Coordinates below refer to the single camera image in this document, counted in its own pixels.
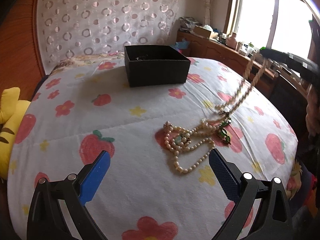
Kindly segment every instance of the white floral bed sheet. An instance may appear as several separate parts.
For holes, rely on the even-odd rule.
[[[220,62],[190,60],[187,82],[176,85],[129,88],[122,53],[72,58],[53,71],[27,110],[19,130],[23,140],[14,145],[10,160],[10,216],[22,239],[38,179],[63,180],[101,150],[110,153],[111,166],[86,207],[109,240],[215,235],[234,203],[207,159],[186,175],[174,169],[161,129],[166,121],[193,128],[203,118],[217,118],[213,104],[228,100],[241,77]],[[253,89],[232,120],[226,128],[231,145],[216,140],[225,159],[257,179],[278,176],[286,185],[297,138],[284,117]],[[179,163],[189,167],[207,151],[202,145]],[[60,203],[70,231],[80,238]],[[258,204],[240,237],[248,233]]]

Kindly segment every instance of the necklace strand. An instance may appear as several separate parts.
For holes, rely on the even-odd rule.
[[[216,105],[215,109],[220,111],[220,114],[224,115],[216,120],[207,120],[202,119],[201,124],[191,130],[182,128],[180,126],[174,126],[170,122],[166,122],[163,125],[165,136],[164,136],[164,144],[174,154],[173,158],[173,165],[175,166],[176,170],[178,170],[180,173],[188,173],[196,169],[200,163],[202,163],[206,158],[208,158],[210,151],[215,148],[214,141],[210,138],[212,135],[214,135],[221,127],[221,121],[227,121],[228,117],[238,109],[238,107],[243,103],[243,101],[247,98],[249,93],[252,91],[253,87],[257,84],[260,77],[263,75],[263,72],[267,66],[267,60],[263,61],[263,66],[259,69],[258,73],[253,78],[250,87],[246,90],[246,92],[242,95],[242,97],[231,107],[229,112],[221,112],[224,110],[224,108],[227,105],[230,105],[231,103],[234,103],[236,101],[236,98],[240,95],[240,92],[245,84],[245,81],[248,79],[248,76],[252,70],[254,57],[250,60],[248,63],[246,70],[243,75],[243,79],[237,89],[237,91],[234,93],[234,96],[229,99],[226,103],[223,105]],[[178,135],[176,135],[171,140],[169,139],[171,136],[171,133],[175,131],[178,132]],[[199,136],[203,137],[198,143],[196,143],[193,146],[191,145],[191,139],[190,136]],[[196,162],[191,165],[189,168],[182,168],[178,162],[179,155],[184,152],[191,152],[196,150],[198,147],[200,147],[202,144],[208,143],[209,144],[209,151],[206,152],[204,155],[202,155]]]

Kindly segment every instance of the jewelry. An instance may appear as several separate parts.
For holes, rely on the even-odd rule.
[[[197,126],[196,128],[193,128],[191,130],[187,130],[180,126],[174,126],[170,122],[166,122],[163,125],[163,129],[165,132],[164,136],[164,144],[174,154],[174,162],[173,165],[180,173],[188,173],[196,169],[201,162],[203,162],[206,158],[208,158],[210,151],[215,148],[214,141],[210,138],[212,135],[216,134],[219,138],[222,139],[222,141],[226,144],[231,144],[230,137],[227,134],[227,131],[224,129],[225,126],[228,126],[231,123],[230,115],[238,109],[238,107],[243,103],[243,101],[247,98],[249,93],[252,91],[253,87],[257,84],[260,77],[263,75],[263,72],[265,68],[267,67],[267,60],[265,59],[263,61],[262,67],[259,69],[258,73],[253,78],[250,87],[247,89],[247,91],[242,95],[242,97],[231,107],[231,109],[226,112],[224,111],[224,108],[227,105],[230,105],[236,101],[236,98],[239,96],[241,89],[243,88],[245,81],[248,79],[248,76],[251,72],[252,66],[253,66],[254,57],[251,58],[250,62],[248,63],[246,70],[243,74],[243,80],[241,81],[241,84],[239,85],[237,91],[234,93],[234,96],[228,100],[223,105],[216,105],[215,109],[219,110],[219,114],[222,115],[222,117],[218,118],[217,120],[207,120],[206,118],[201,120],[201,124]],[[171,133],[173,131],[177,131],[179,134],[169,140]],[[190,136],[199,136],[203,137],[197,144],[191,145],[191,139]],[[194,151],[198,147],[200,147],[202,144],[208,143],[209,144],[209,151],[206,152],[203,156],[201,156],[192,166],[189,168],[182,168],[178,162],[179,154],[182,154],[184,152],[190,152]]]

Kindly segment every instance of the blue gripper pad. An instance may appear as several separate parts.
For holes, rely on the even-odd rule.
[[[228,163],[217,149],[213,149],[209,154],[209,165],[220,183],[227,198],[235,203],[240,199],[240,183],[232,174],[230,168],[238,169],[234,163]]]
[[[80,203],[84,206],[92,200],[104,175],[110,167],[110,155],[104,151],[80,185]]]

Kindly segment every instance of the window glass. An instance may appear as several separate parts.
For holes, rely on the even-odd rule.
[[[312,13],[300,0],[279,0],[279,14],[272,49],[308,58]]]
[[[265,47],[268,42],[275,0],[243,0],[237,41]]]

